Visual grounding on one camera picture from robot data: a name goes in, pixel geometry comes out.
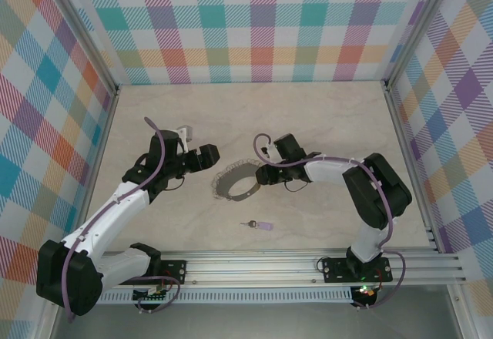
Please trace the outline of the grey lace ring band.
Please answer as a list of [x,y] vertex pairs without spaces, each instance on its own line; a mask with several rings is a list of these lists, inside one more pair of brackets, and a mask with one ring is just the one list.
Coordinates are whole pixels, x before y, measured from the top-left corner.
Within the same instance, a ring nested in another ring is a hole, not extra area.
[[[216,199],[226,199],[228,201],[240,202],[252,196],[260,189],[257,182],[256,172],[261,167],[261,163],[255,159],[242,159],[230,164],[225,170],[216,174],[211,183],[213,196]],[[246,178],[253,179],[253,185],[243,193],[233,195],[233,186]]]

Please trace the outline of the key with purple tag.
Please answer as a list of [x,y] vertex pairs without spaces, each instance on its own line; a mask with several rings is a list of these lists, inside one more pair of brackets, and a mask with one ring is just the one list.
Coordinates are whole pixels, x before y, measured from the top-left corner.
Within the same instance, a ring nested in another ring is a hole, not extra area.
[[273,224],[272,223],[267,223],[267,222],[257,222],[255,220],[248,221],[246,223],[241,223],[241,226],[246,226],[251,229],[258,229],[258,230],[265,230],[265,231],[272,231],[273,230]]

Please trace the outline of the small circuit board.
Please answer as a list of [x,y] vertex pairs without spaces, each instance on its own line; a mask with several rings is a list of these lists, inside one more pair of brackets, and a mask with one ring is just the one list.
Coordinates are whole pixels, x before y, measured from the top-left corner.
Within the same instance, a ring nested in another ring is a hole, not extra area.
[[363,285],[360,287],[352,287],[352,299],[355,304],[372,305],[377,301],[377,295],[380,290],[381,286]]
[[162,286],[145,286],[144,288],[137,288],[132,290],[132,300],[135,303],[140,302],[141,304],[162,304],[171,298],[170,291],[173,285],[162,285]]

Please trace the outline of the aluminium table edge rail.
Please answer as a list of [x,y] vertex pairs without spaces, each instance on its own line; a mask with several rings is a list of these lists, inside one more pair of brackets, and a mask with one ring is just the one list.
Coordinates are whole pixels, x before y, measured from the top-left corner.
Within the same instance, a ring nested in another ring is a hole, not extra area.
[[398,112],[397,105],[391,94],[391,90],[388,88],[384,80],[381,81],[381,87],[383,90],[385,102],[387,103],[387,107],[391,116],[392,123],[394,125],[394,130],[397,134],[397,141],[399,142],[399,146],[401,148],[401,153],[404,158],[406,170],[411,181],[414,198],[420,210],[421,218],[428,234],[428,239],[430,240],[430,245],[437,252],[443,253],[441,238],[435,230],[435,224],[431,214],[430,204],[424,194],[423,188],[421,187],[421,182],[418,175],[418,167],[414,160],[414,154],[411,149],[411,144],[408,142],[405,134],[404,123],[401,119],[400,113]]
[[[116,108],[119,101],[119,93],[120,93],[120,89],[119,87],[117,87],[116,92],[113,93],[112,98],[110,99],[107,120],[100,136],[100,141],[96,151],[93,167],[87,178],[86,192],[84,194],[84,197],[82,198],[82,204],[79,210],[79,215],[76,217],[70,231],[74,231],[78,229],[86,221],[92,195],[96,186],[98,173],[101,167],[105,147],[109,137],[109,132],[111,130],[112,121],[116,113]],[[57,305],[45,300],[42,306],[39,322],[35,327],[35,331],[31,339],[49,339],[53,332],[53,328],[55,326],[58,312],[59,312],[59,307]]]

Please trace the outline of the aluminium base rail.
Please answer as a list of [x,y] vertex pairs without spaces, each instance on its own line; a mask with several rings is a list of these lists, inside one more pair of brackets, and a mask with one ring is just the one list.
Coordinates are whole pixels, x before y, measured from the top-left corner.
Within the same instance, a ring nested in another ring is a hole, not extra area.
[[[169,251],[165,260],[186,261],[187,287],[322,286],[316,262],[344,257],[344,249]],[[404,285],[463,284],[466,276],[457,255],[430,247],[400,250],[406,261]]]

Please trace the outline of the aluminium frame post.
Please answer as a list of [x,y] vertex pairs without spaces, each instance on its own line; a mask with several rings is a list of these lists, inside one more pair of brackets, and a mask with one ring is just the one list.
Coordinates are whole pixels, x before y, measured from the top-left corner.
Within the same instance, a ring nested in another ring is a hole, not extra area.
[[405,6],[379,73],[385,92],[394,88],[443,1],[409,0]]
[[76,7],[72,4],[71,0],[57,0],[57,2],[61,7],[64,16],[68,19],[69,25],[74,30],[75,37],[82,43],[82,48],[87,52],[95,70],[111,93],[114,96],[117,96],[119,91],[118,84],[112,77],[99,50],[96,48],[96,44],[93,42]]

